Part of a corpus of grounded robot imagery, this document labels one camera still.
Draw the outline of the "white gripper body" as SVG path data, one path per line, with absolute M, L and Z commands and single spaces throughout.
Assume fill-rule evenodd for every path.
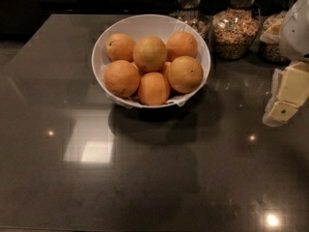
M 279 33 L 279 51 L 292 61 L 309 61 L 309 0 L 297 0 L 286 13 Z

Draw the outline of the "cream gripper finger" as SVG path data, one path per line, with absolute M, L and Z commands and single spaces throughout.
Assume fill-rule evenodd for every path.
M 263 123 L 279 127 L 293 118 L 309 98 L 309 64 L 293 61 L 284 70 L 276 69 L 272 76 L 271 98 Z
M 265 30 L 260 36 L 260 41 L 265 44 L 278 44 L 280 40 L 280 28 L 282 22 L 282 19 L 266 21 L 264 23 Z

